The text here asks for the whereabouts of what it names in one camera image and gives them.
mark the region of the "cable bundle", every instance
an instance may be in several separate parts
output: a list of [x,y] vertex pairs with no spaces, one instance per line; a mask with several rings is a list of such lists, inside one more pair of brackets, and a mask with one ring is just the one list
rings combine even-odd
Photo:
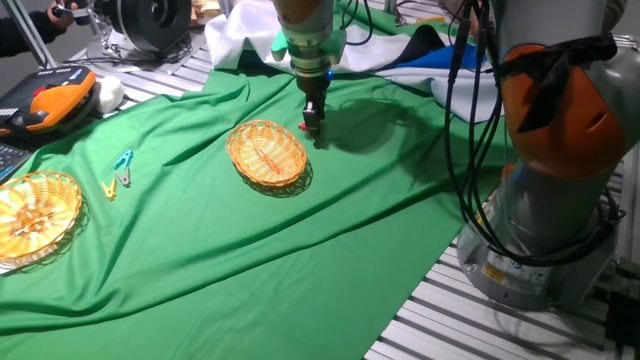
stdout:
[[[475,11],[478,18],[479,34],[476,48],[475,83],[473,88],[473,98],[469,121],[469,164],[467,165],[467,171],[464,178],[462,179],[462,181],[459,181],[454,171],[453,159],[451,155],[451,100],[453,94],[453,85],[455,84],[458,71],[462,66],[462,58],[467,44],[467,39],[469,37],[469,19],[472,9],[473,11]],[[471,223],[471,225],[480,235],[481,240],[484,241],[485,245],[491,251],[499,255],[508,257],[523,265],[534,267],[549,267],[566,265],[581,260],[587,255],[591,254],[595,249],[600,247],[609,238],[609,236],[611,236],[611,234],[615,230],[615,224],[619,222],[620,219],[625,215],[623,211],[618,210],[618,205],[615,203],[607,189],[604,190],[604,196],[606,197],[608,203],[608,214],[605,217],[602,208],[599,207],[601,221],[598,228],[591,235],[585,238],[577,239],[574,242],[542,254],[522,255],[508,250],[504,246],[504,244],[500,242],[500,239],[498,239],[498,237],[496,236],[493,228],[491,227],[491,224],[489,223],[489,220],[487,219],[487,215],[483,210],[482,201],[480,199],[480,194],[478,191],[477,177],[500,123],[502,93],[499,83],[500,71],[498,63],[498,47],[495,38],[489,32],[490,7],[488,0],[482,0],[482,6],[480,6],[478,4],[478,1],[476,0],[466,0],[460,6],[460,9],[458,9],[456,16],[458,13],[460,13],[460,11],[462,11],[462,18],[454,45],[451,69],[449,72],[447,100],[445,104],[444,142],[447,168],[454,190],[460,202],[460,211],[462,213],[462,217],[466,223]],[[488,124],[482,132],[478,143],[475,144],[475,116],[478,102],[478,92],[480,87],[480,74],[482,73],[481,67],[485,52],[488,52],[488,57],[492,62],[492,72],[496,81],[496,87],[498,88],[498,96]],[[477,209],[480,221],[476,218],[474,206]],[[563,256],[558,256],[560,253],[576,246],[579,247],[577,247],[570,253]]]

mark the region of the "green fabric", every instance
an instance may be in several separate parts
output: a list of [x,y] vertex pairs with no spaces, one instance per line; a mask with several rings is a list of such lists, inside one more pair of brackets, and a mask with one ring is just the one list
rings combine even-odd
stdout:
[[[443,110],[380,78],[336,80],[316,149],[297,130],[302,106],[290,75],[212,72],[200,93],[154,98],[37,152],[18,175],[68,173],[87,206],[67,247],[0,277],[0,359],[361,358],[460,229]],[[252,119],[300,137],[306,190],[243,182],[225,141]],[[462,170],[467,125],[453,132]],[[100,183],[127,149],[132,186],[112,202]]]

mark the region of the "woven basket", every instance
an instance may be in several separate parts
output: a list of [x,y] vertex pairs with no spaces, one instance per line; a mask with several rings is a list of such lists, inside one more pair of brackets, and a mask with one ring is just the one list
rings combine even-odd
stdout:
[[0,260],[35,254],[58,242],[82,204],[69,175],[37,171],[0,187]]
[[253,120],[236,127],[227,138],[227,152],[238,171],[265,186],[293,183],[307,164],[300,141],[271,121]]

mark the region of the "person's hand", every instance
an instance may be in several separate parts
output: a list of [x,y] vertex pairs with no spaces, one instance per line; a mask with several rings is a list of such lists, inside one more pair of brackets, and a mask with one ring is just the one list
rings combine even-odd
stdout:
[[[71,26],[71,24],[73,24],[75,19],[72,16],[63,16],[62,18],[55,17],[52,12],[55,6],[56,6],[56,2],[54,1],[51,4],[51,6],[49,6],[49,8],[47,9],[47,15],[49,16],[49,19],[51,20],[53,25],[55,25],[60,30],[65,30],[66,28]],[[78,5],[76,3],[72,3],[71,10],[77,10],[77,9],[78,9]]]

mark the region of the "clothespin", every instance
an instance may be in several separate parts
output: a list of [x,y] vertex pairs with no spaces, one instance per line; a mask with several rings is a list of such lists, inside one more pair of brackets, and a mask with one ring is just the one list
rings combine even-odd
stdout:
[[125,168],[128,168],[129,165],[131,165],[131,159],[132,158],[133,158],[133,151],[132,150],[125,151],[124,154],[122,154],[122,156],[120,156],[118,161],[116,161],[116,163],[113,164],[113,168],[115,170],[118,170],[120,168],[120,166],[122,166],[122,165],[124,165]]
[[120,175],[118,173],[116,173],[116,176],[118,177],[118,179],[120,179],[120,182],[122,183],[122,185],[124,185],[124,187],[128,188],[129,186],[131,186],[131,177],[129,176],[129,168],[127,168],[126,174],[125,175]]
[[104,183],[102,183],[102,188],[104,189],[104,193],[107,195],[107,198],[109,198],[109,200],[112,200],[116,198],[116,179],[111,180],[111,186],[107,187],[107,185],[105,185]]

